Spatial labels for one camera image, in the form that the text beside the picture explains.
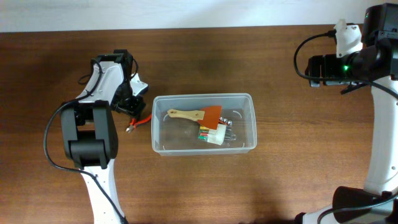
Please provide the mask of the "red handled pliers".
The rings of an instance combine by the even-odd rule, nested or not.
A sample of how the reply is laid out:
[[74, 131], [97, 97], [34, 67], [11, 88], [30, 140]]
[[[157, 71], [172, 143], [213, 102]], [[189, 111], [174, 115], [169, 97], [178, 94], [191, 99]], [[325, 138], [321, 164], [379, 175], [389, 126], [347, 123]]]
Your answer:
[[145, 117], [144, 119], [132, 118], [130, 123], [129, 123], [129, 125], [126, 128], [126, 132], [127, 133], [131, 133], [137, 127], [148, 123], [151, 119], [152, 119], [152, 115], [151, 114], [149, 116]]

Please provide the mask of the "clear plastic container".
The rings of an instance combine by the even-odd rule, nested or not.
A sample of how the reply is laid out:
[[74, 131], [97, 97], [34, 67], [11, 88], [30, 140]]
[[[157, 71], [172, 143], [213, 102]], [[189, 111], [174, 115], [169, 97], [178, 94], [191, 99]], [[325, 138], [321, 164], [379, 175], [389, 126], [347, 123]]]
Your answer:
[[248, 93], [167, 95], [154, 99], [152, 148], [161, 156], [247, 153], [257, 146]]

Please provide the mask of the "orange scraper wooden handle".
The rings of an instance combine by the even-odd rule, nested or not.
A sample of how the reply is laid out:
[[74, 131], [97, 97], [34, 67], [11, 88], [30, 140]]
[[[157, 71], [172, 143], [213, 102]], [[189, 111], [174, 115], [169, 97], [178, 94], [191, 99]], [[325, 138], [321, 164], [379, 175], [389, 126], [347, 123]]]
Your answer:
[[219, 118], [221, 116], [222, 106], [208, 106], [200, 110], [182, 111], [176, 109], [169, 109], [167, 114], [171, 118], [183, 118], [195, 121], [198, 124], [209, 128], [217, 129]]

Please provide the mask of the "orange socket bit rail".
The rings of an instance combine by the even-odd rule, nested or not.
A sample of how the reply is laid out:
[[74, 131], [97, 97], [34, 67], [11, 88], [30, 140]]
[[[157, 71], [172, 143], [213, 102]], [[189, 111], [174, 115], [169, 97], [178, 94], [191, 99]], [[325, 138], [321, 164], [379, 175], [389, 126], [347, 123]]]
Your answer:
[[223, 117], [219, 118], [219, 123], [227, 125], [227, 126], [232, 126], [233, 125], [233, 122], [231, 120], [228, 120], [228, 119], [223, 118]]

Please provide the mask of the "clear case coloured bits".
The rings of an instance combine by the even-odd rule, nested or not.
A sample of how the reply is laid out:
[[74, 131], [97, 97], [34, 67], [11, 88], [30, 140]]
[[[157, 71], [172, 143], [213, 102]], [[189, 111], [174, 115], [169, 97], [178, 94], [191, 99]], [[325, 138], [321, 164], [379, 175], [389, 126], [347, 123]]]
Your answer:
[[219, 124], [217, 129], [209, 129], [204, 126], [200, 126], [198, 139], [200, 141], [221, 146], [228, 144], [230, 141], [237, 140], [237, 135], [233, 133], [231, 126]]

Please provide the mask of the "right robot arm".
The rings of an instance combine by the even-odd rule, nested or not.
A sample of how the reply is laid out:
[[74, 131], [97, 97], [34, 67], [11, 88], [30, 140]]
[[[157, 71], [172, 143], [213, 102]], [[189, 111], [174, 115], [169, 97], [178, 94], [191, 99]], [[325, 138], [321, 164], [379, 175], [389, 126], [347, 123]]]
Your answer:
[[324, 36], [334, 38], [336, 53], [313, 56], [296, 73], [312, 87], [346, 85], [341, 94], [371, 87], [371, 160], [362, 189], [340, 186], [331, 205], [294, 222], [397, 223], [397, 5], [371, 6], [362, 27], [342, 19]]

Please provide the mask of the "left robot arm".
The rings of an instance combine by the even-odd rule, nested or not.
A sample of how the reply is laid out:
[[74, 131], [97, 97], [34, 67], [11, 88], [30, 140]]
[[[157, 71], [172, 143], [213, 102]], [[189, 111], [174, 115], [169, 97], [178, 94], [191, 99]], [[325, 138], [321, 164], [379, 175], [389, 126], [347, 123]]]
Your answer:
[[89, 78], [76, 102], [60, 112], [65, 155], [85, 181], [94, 222], [126, 223], [114, 180], [119, 141], [112, 113], [140, 118], [148, 85], [126, 49], [95, 57]]

